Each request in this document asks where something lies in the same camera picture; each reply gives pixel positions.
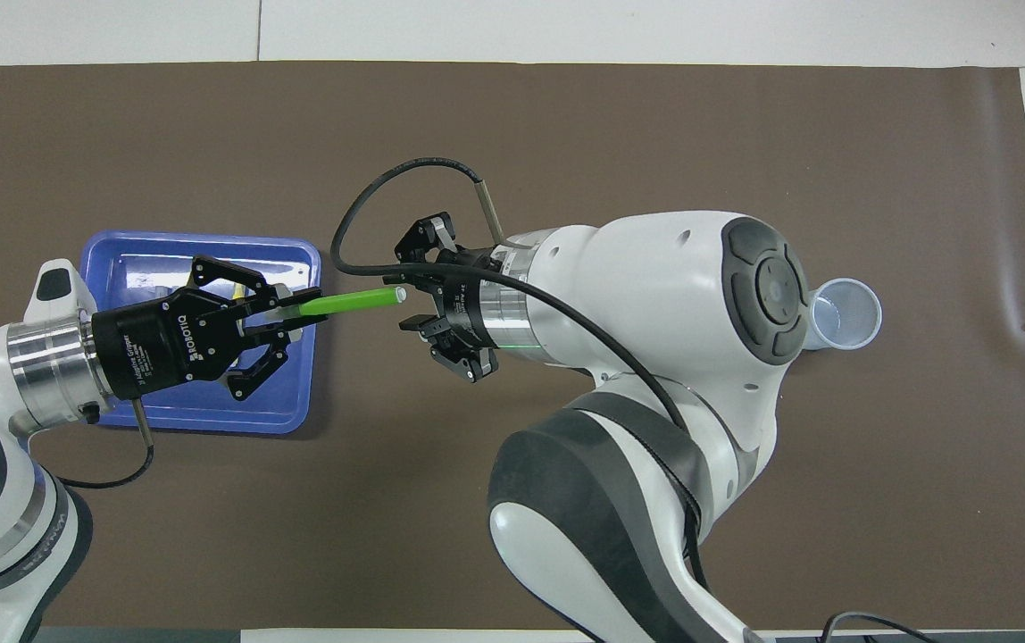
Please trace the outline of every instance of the round button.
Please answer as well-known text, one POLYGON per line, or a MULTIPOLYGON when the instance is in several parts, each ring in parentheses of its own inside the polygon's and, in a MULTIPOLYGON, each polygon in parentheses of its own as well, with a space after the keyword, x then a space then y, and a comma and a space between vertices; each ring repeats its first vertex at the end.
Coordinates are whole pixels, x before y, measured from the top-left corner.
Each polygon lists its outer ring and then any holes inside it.
POLYGON ((771 322, 783 325, 793 322, 802 292, 798 276, 785 259, 772 256, 758 265, 754 289, 758 293, 758 306, 771 322))

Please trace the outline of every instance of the green marker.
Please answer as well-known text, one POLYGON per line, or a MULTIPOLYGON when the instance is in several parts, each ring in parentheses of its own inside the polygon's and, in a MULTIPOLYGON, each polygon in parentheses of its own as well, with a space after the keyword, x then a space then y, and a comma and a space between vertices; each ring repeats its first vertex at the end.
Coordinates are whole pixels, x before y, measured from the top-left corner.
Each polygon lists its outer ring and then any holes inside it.
POLYGON ((401 286, 362 290, 358 293, 330 295, 305 302, 305 304, 299 305, 299 315, 348 313, 352 310, 398 306, 403 300, 405 300, 405 288, 401 286))

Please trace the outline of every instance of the cable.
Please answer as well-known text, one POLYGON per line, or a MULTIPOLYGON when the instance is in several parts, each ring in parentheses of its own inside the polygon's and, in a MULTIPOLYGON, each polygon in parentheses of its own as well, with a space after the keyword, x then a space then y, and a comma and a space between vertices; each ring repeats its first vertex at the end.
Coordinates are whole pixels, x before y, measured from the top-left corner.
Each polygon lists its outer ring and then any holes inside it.
POLYGON ((838 627, 838 624, 844 621, 844 619, 852 618, 867 619, 868 621, 881 624, 881 626, 892 627, 893 630, 908 634, 913 639, 925 640, 926 643, 940 643, 937 639, 926 636, 911 627, 901 626, 900 622, 892 621, 892 619, 879 617, 879 615, 868 612, 839 612, 832 615, 832 617, 827 619, 826 627, 822 628, 822 636, 818 639, 818 643, 829 643, 831 636, 834 636, 834 629, 838 627))
POLYGON ((155 459, 155 443, 152 439, 152 427, 149 426, 149 416, 147 416, 147 412, 144 411, 144 402, 139 398, 133 398, 130 402, 132 402, 132 411, 135 411, 135 424, 138 429, 140 429, 140 439, 144 439, 144 446, 147 448, 147 454, 144 456, 144 464, 140 465, 140 468, 136 469, 135 473, 132 473, 132 475, 117 481, 92 483, 91 481, 63 479, 63 477, 56 476, 59 477, 60 483, 64 483, 65 486, 73 486, 76 488, 114 488, 128 484, 130 481, 135 481, 138 477, 142 476, 145 472, 149 471, 149 467, 152 466, 152 463, 155 459))
MULTIPOLYGON (((680 408, 675 406, 675 402, 668 395, 667 390, 664 390, 662 384, 659 379, 655 378, 655 375, 648 370, 647 367, 639 361, 634 355, 631 355, 630 351, 621 345, 621 343, 616 341, 615 337, 607 333, 606 330, 601 328, 594 321, 585 317, 580 311, 572 308, 571 306, 565 304, 561 298, 545 292, 537 286, 531 284, 526 284, 526 282, 521 280, 516 280, 516 278, 505 276, 505 274, 492 273, 489 270, 484 270, 480 268, 475 268, 471 266, 456 266, 447 264, 396 264, 396 265, 367 265, 367 266, 355 266, 352 264, 346 264, 342 259, 342 241, 344 241, 345 233, 350 231, 350 226, 354 224, 354 217, 357 216, 358 212, 365 205, 367 200, 373 196, 377 189, 380 189, 385 184, 389 183, 391 179, 398 177, 399 175, 405 174, 406 171, 415 169, 418 167, 448 167, 451 169, 458 170, 461 174, 464 174, 468 179, 473 180, 474 186, 483 187, 484 180, 481 176, 477 175, 476 171, 473 171, 470 167, 458 160, 440 158, 440 157, 424 157, 418 159, 407 160, 398 166, 382 172, 380 176, 373 179, 369 186, 366 186, 362 190, 361 194, 354 199, 354 203, 350 204, 350 208, 346 208, 345 215, 342 216, 341 224, 338 224, 337 231, 334 232, 334 238, 329 244, 329 256, 330 260, 334 262, 334 268, 338 272, 346 274, 356 274, 357 276, 363 277, 385 277, 396 274, 396 276, 405 276, 406 274, 444 274, 444 276, 450 276, 450 274, 455 274, 455 276, 475 278, 476 280, 492 281, 495 284, 500 284, 502 286, 520 290, 520 292, 526 295, 532 296, 540 300, 542 304, 549 306, 565 315, 565 317, 571 319, 571 321, 576 322, 582 329, 586 330, 593 337, 598 338, 600 343, 603 343, 604 347, 612 351, 612 354, 616 355, 619 360, 626 364, 627 367, 633 373, 639 376, 641 381, 647 385, 648 389, 655 394, 655 398, 659 400, 660 404, 663 406, 664 410, 667 411, 668 417, 671 418, 671 423, 680 427, 681 431, 685 434, 690 433, 688 429, 687 419, 684 419, 683 414, 680 412, 680 408)), ((482 192, 488 195, 486 190, 479 188, 477 191, 479 196, 482 192)), ((495 218, 495 212, 491 212, 492 206, 485 204, 485 198, 482 197, 482 208, 487 211, 487 218, 495 218)), ((495 236, 501 236, 501 232, 493 232, 495 236)), ((673 481, 673 484, 679 485, 679 491, 684 495, 684 499, 689 505, 688 512, 685 512, 684 526, 687 530, 687 540, 688 540, 688 559, 691 563, 692 574, 695 575, 696 581, 705 591, 710 591, 707 577, 703 574, 702 563, 699 559, 699 544, 696 541, 697 533, 699 533, 699 516, 701 514, 699 505, 695 500, 695 497, 691 495, 688 486, 675 476, 675 473, 671 472, 670 468, 655 456, 656 463, 660 465, 663 472, 667 474, 668 478, 673 481)))

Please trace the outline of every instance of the transparent cup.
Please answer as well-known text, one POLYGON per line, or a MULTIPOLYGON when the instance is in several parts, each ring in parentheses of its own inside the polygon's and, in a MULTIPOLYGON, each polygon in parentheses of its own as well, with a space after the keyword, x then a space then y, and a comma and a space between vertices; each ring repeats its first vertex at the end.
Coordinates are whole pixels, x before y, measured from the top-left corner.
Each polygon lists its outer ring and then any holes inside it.
POLYGON ((812 290, 811 322, 804 350, 857 350, 881 328, 881 303, 859 280, 840 277, 812 290))

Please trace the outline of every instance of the blue plastic bin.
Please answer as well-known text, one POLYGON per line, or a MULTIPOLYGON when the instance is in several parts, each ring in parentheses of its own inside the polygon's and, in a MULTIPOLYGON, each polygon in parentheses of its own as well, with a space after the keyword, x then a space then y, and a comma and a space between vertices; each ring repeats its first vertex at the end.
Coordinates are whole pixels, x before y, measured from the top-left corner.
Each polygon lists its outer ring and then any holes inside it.
MULTIPOLYGON (((287 284, 292 290, 317 286, 322 257, 303 239, 181 235, 173 232, 107 231, 84 245, 80 274, 99 310, 164 296, 187 284, 191 257, 206 253, 258 270, 269 284, 287 284)), ((214 281, 205 289, 231 298, 235 285, 214 281)), ((219 383, 195 381, 144 396, 144 408, 153 427, 199 432, 287 434, 300 426, 310 407, 310 376, 314 370, 315 327, 292 343, 288 360, 250 398, 236 400, 219 383)), ((262 350, 247 351, 247 366, 262 350)), ((100 415, 100 424, 134 427, 128 402, 100 415)))

